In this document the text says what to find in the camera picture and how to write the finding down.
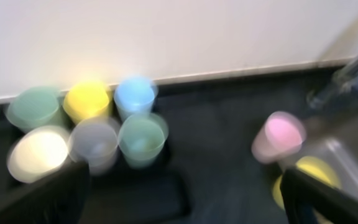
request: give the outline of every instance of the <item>teal cup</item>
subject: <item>teal cup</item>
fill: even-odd
[[[118,134],[118,145],[133,169],[153,164],[168,137],[166,122],[156,114],[134,114],[127,118]]]
[[[45,125],[64,128],[60,105],[59,92],[56,89],[39,86],[14,98],[6,110],[6,118],[25,133]]]

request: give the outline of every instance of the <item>stainless steel sink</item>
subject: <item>stainless steel sink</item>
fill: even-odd
[[[328,163],[341,181],[341,190],[358,199],[358,115],[307,140],[299,153],[282,159],[279,165],[285,169],[304,156],[315,156]]]

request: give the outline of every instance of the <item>wall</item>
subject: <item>wall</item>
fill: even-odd
[[[0,99],[358,54],[358,0],[0,0]]]

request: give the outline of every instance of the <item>metal faucet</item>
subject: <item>metal faucet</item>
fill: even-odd
[[[335,72],[327,86],[308,96],[309,107],[315,110],[321,109],[331,99],[352,90],[358,91],[358,56],[344,68]]]

